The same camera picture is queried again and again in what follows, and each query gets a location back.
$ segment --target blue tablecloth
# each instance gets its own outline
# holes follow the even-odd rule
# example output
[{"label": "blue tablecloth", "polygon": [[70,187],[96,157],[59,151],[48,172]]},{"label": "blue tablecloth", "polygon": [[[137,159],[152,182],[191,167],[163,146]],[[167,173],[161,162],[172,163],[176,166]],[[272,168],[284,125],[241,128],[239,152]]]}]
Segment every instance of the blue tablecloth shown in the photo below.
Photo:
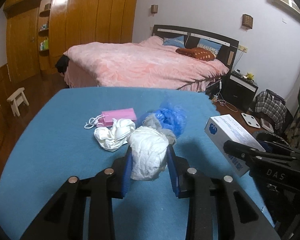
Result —
[{"label": "blue tablecloth", "polygon": [[[133,107],[137,117],[168,100],[187,113],[187,126],[174,149],[207,176],[231,175],[270,219],[252,178],[238,178],[204,132],[219,115],[203,93],[143,88],[79,88],[57,93],[28,125],[0,180],[0,225],[17,240],[59,187],[73,175],[95,176],[125,154],[103,150],[84,124],[104,110]],[[175,197],[169,172],[155,181],[133,181],[123,200],[113,200],[117,240],[185,239],[188,199]]]}]

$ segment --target wooden wardrobe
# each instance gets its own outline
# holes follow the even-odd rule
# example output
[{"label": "wooden wardrobe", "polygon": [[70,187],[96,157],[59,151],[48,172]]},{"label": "wooden wardrobe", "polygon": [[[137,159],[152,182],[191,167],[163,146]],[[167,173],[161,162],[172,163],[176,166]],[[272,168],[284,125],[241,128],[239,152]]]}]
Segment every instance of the wooden wardrobe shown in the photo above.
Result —
[{"label": "wooden wardrobe", "polygon": [[[43,3],[51,3],[45,12]],[[37,73],[54,73],[54,65],[74,45],[94,41],[126,43],[132,40],[137,0],[7,0],[7,58],[11,80]],[[49,21],[49,29],[40,26]],[[39,51],[49,39],[49,49]]]}]

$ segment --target wall-mounted air conditioner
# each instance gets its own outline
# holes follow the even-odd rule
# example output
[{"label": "wall-mounted air conditioner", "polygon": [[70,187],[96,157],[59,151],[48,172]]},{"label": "wall-mounted air conditioner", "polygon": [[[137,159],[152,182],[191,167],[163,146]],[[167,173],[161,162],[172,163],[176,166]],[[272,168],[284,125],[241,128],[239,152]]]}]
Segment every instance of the wall-mounted air conditioner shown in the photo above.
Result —
[{"label": "wall-mounted air conditioner", "polygon": [[272,0],[276,4],[279,4],[286,10],[290,11],[293,15],[295,15],[300,20],[300,9],[292,0]]}]

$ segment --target pink pouch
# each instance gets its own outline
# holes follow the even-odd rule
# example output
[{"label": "pink pouch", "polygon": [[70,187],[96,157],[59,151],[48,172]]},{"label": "pink pouch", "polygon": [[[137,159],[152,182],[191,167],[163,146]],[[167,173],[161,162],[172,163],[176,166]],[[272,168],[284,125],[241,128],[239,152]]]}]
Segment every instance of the pink pouch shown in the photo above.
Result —
[{"label": "pink pouch", "polygon": [[98,120],[97,127],[110,127],[113,125],[113,118],[119,119],[130,119],[133,122],[136,122],[137,117],[134,113],[133,108],[120,109],[113,111],[102,111],[101,118]]}]

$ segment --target wall sconce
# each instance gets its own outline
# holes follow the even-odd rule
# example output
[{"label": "wall sconce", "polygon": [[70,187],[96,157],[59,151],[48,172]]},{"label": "wall sconce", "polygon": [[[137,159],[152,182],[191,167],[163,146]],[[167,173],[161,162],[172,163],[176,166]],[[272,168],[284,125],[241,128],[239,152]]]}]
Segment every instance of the wall sconce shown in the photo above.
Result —
[{"label": "wall sconce", "polygon": [[150,12],[151,12],[152,15],[158,13],[158,5],[151,5]]},{"label": "wall sconce", "polygon": [[242,26],[246,27],[247,30],[252,29],[253,18],[248,14],[242,15]]}]

